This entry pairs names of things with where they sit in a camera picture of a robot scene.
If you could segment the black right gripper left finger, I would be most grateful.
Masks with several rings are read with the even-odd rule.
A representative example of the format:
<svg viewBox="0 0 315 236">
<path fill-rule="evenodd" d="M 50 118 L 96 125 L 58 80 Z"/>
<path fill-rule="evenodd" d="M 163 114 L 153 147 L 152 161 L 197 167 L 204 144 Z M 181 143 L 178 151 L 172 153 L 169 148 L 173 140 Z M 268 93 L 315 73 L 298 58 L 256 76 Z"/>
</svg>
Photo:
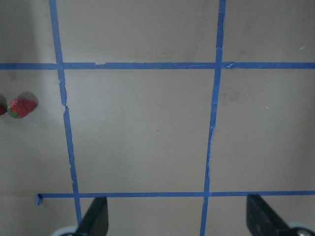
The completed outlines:
<svg viewBox="0 0 315 236">
<path fill-rule="evenodd" d="M 80 236 L 106 236 L 108 229 L 107 198 L 94 198 L 81 223 L 76 229 L 76 233 Z"/>
</svg>

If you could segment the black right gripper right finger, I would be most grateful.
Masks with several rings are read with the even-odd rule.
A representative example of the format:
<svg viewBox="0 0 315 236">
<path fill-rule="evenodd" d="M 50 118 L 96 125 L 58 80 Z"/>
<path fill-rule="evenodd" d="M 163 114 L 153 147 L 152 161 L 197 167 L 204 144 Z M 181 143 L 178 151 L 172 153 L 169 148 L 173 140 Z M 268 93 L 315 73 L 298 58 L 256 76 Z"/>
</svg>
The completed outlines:
<svg viewBox="0 0 315 236">
<path fill-rule="evenodd" d="M 247 195 L 246 225 L 252 236 L 294 236 L 290 228 L 260 195 Z"/>
</svg>

